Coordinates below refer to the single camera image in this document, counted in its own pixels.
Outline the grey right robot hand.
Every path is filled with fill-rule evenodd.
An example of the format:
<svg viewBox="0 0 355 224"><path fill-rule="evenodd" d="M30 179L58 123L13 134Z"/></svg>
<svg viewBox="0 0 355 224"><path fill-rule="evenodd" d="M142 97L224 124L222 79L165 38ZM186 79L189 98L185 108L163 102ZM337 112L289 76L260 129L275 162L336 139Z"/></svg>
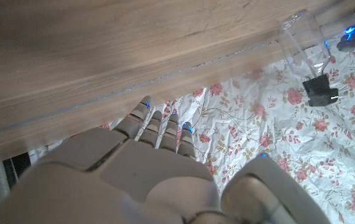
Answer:
<svg viewBox="0 0 355 224"><path fill-rule="evenodd" d="M191 124L173 114L159 137L150 102L40 158L0 204L0 223L328 223L265 152L219 191L196 160Z"/></svg>

